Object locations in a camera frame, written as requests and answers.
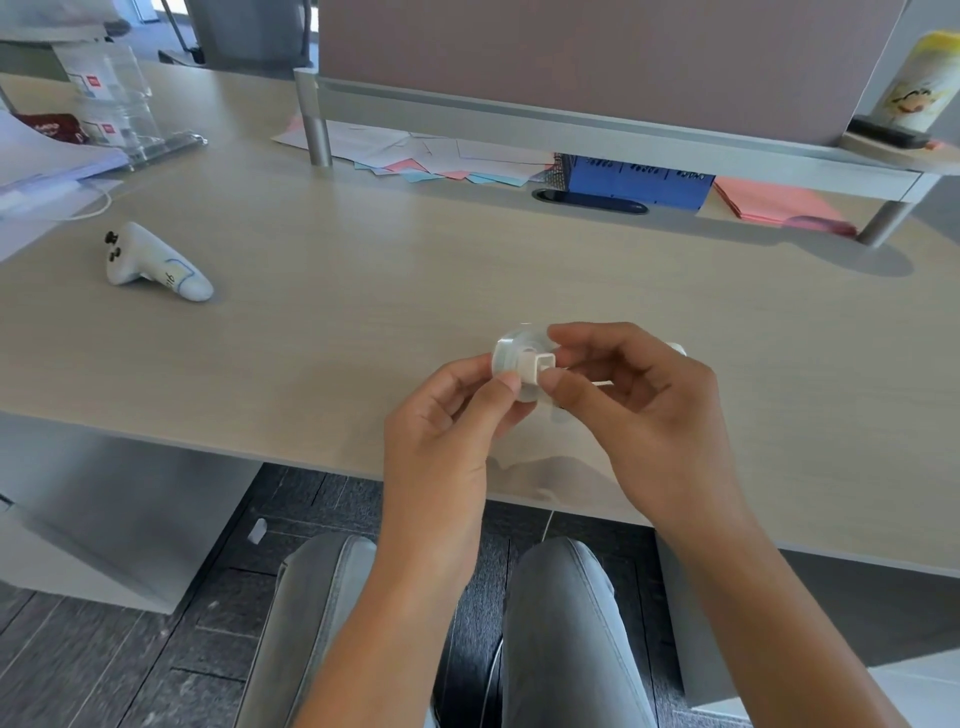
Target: white controller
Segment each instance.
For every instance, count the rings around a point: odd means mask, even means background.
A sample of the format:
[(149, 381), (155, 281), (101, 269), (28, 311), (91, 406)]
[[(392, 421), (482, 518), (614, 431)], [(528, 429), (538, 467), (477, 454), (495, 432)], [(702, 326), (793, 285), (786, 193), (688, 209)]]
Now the white controller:
[(126, 223), (118, 233), (108, 232), (104, 242), (109, 245), (107, 280), (113, 285), (145, 278), (188, 301), (206, 301), (213, 295), (210, 281), (193, 263), (136, 223)]

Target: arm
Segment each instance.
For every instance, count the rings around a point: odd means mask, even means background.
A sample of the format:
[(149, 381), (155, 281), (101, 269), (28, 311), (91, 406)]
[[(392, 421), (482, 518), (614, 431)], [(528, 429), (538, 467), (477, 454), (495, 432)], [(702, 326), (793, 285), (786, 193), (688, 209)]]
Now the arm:
[(442, 367), (384, 428), (383, 520), (370, 577), (296, 728), (421, 728), (457, 601), (476, 566), (492, 439), (533, 405), (489, 355)]
[(541, 386), (593, 432), (684, 564), (754, 725), (904, 728), (748, 507), (713, 372), (632, 324), (550, 337), (569, 370), (543, 372)]

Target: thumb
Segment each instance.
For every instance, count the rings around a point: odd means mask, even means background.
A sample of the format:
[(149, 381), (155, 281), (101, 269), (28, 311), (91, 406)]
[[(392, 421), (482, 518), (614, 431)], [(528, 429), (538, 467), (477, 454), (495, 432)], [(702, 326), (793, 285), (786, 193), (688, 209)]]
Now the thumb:
[(490, 449), (497, 426), (514, 405), (519, 391), (520, 375), (501, 372), (476, 391), (453, 428)]
[(627, 410), (589, 379), (566, 369), (546, 369), (537, 377), (540, 388), (559, 406), (587, 426), (601, 446), (612, 442)]

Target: metal pole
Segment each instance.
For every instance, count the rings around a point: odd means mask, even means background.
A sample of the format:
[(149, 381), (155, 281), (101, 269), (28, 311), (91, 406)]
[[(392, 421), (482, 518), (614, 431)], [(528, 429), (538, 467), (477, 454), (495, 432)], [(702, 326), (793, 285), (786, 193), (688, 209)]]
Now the metal pole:
[(312, 68), (295, 68), (294, 79), (310, 163), (315, 167), (331, 167), (333, 155), (330, 154), (330, 137), (326, 132), (326, 120), (320, 112), (317, 97), (317, 74)]
[(856, 236), (857, 241), (868, 248), (879, 248), (916, 206), (917, 203), (884, 203), (874, 215), (874, 219)]
[(13, 107), (13, 101), (10, 100), (10, 96), (4, 93), (3, 87), (0, 86), (0, 111), (2, 110), (16, 113), (16, 109)]
[(163, 4), (163, 11), (167, 13), (167, 19), (170, 21), (170, 25), (174, 27), (174, 33), (177, 34), (177, 40), (180, 41), (180, 48), (183, 49), (183, 53), (190, 53), (190, 49), (186, 47), (186, 43), (183, 40), (183, 35), (180, 33), (180, 26), (177, 25), (177, 19), (174, 17), (174, 14), (170, 11), (170, 6), (167, 5), (167, 0), (160, 0)]

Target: cable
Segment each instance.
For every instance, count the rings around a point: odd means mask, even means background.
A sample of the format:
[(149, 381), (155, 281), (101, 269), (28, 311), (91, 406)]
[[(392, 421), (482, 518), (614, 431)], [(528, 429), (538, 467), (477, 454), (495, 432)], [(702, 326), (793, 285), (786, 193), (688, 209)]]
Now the cable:
[[(81, 182), (81, 186), (86, 187), (87, 189), (94, 189), (100, 193), (104, 203), (99, 209), (96, 209), (93, 212), (85, 212), (81, 215), (74, 215), (73, 217), (30, 217), (29, 215), (0, 215), (0, 220), (4, 222), (13, 221), (21, 223), (72, 223), (75, 220), (89, 220), (91, 217), (102, 215), (110, 209), (111, 205), (113, 205), (113, 196), (110, 194), (108, 189), (98, 187), (95, 184), (87, 184), (85, 182)], [(93, 203), (88, 203), (84, 205), (84, 207), (89, 207), (92, 204)]]
[(543, 535), (540, 536), (540, 543), (541, 543), (541, 544), (542, 544), (544, 541), (546, 541), (546, 532), (550, 530), (550, 522), (553, 521), (553, 514), (555, 514), (555, 513), (556, 513), (556, 511), (550, 511), (550, 515), (549, 515), (549, 516), (547, 517), (547, 519), (546, 519), (546, 526), (543, 527)]
[[(550, 523), (553, 522), (553, 514), (556, 511), (550, 511), (546, 517), (546, 526), (543, 527), (543, 534), (540, 536), (540, 543), (546, 541), (546, 532), (550, 530)], [(483, 720), (487, 717), (487, 701), (490, 699), (490, 688), (493, 685), (493, 673), (496, 671), (496, 665), (500, 661), (500, 653), (503, 651), (503, 635), (500, 635), (500, 642), (496, 645), (496, 652), (493, 653), (493, 659), (490, 662), (490, 671), (487, 673), (487, 688), (483, 691), (483, 707), (480, 709), (480, 728), (483, 728)]]

